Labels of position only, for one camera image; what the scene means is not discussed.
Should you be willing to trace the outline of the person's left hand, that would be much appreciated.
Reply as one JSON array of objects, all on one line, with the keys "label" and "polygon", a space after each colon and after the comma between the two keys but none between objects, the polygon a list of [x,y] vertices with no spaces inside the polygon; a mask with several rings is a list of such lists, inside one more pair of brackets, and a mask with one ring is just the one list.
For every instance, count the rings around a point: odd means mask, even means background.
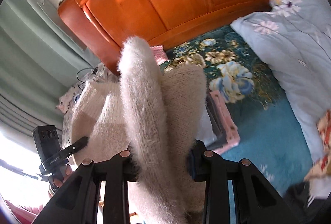
[{"label": "person's left hand", "polygon": [[49,181],[49,196],[54,196],[55,192],[68,180],[73,173],[73,170],[69,164],[66,165],[66,169],[59,175],[50,175]]}]

